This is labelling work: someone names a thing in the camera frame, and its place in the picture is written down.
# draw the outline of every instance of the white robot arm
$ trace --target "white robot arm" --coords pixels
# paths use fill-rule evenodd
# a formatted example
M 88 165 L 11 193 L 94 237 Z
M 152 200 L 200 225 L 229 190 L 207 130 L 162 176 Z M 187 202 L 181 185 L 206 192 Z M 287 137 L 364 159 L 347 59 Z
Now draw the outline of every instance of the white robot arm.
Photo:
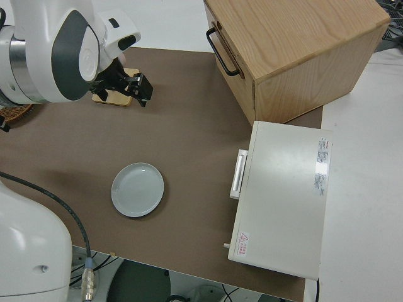
M 4 25 L 0 9 L 0 109 L 76 101 L 88 91 L 106 100 L 106 90 L 115 90 L 142 106 L 150 99 L 152 86 L 144 75 L 130 77 L 123 69 L 123 51 L 140 39 L 123 11 L 94 14 L 90 0 L 11 0 L 11 7 L 15 26 Z M 0 129 L 8 130 L 1 116 Z M 6 274 L 0 302 L 66 301 L 72 257 L 67 228 L 50 210 L 1 182 L 0 239 Z M 93 297 L 87 260 L 83 301 Z
M 77 101 L 88 91 L 105 101 L 107 89 L 141 106 L 150 99 L 148 80 L 130 77 L 119 59 L 140 40 L 122 10 L 94 14 L 90 0 L 12 0 L 11 7 L 15 26 L 0 23 L 0 108 Z

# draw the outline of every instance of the brown mat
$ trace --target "brown mat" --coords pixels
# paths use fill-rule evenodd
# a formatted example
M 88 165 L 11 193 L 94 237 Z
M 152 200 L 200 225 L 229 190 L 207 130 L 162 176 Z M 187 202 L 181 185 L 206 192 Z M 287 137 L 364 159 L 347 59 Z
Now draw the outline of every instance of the brown mat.
M 230 185 L 252 128 L 213 54 L 133 48 L 126 56 L 128 67 L 154 86 L 145 108 L 103 106 L 91 96 L 43 105 L 25 125 L 0 133 L 0 169 L 66 200 L 93 250 L 302 301 L 304 279 L 227 260 L 222 245 L 230 242 L 237 208 Z M 317 112 L 309 123 L 320 126 Z M 157 167 L 165 192 L 152 213 L 130 219 L 113 207 L 110 191 L 118 172 L 134 162 Z M 4 183 L 57 213 L 73 244 L 84 245 L 61 206 Z

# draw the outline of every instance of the cable connector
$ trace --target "cable connector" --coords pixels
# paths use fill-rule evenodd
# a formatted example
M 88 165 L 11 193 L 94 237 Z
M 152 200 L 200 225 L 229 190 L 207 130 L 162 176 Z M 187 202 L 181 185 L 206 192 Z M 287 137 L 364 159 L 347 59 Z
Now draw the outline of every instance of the cable connector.
M 84 272 L 81 280 L 81 301 L 92 301 L 95 295 L 95 275 L 94 275 L 93 259 L 88 257 L 86 259 Z

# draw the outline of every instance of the wooden coaster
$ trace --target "wooden coaster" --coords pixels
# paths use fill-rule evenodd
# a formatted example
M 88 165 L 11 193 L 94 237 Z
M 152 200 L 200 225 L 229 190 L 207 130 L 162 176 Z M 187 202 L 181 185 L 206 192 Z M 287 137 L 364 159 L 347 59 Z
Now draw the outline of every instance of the wooden coaster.
M 133 76 L 134 74 L 138 74 L 140 71 L 138 69 L 125 68 L 125 72 L 128 75 Z M 133 98 L 131 96 L 124 96 L 123 94 L 117 91 L 107 90 L 107 92 L 108 97 L 105 102 L 102 101 L 96 94 L 93 94 L 92 100 L 96 103 L 116 105 L 116 106 L 128 106 L 132 102 Z

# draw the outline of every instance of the caution triangle sticker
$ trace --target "caution triangle sticker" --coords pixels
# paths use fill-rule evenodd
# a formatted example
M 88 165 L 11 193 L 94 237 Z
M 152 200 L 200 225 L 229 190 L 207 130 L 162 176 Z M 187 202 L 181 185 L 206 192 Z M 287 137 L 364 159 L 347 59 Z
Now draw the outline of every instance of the caution triangle sticker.
M 244 233 L 241 233 L 241 242 L 248 240 L 249 238 L 246 237 Z

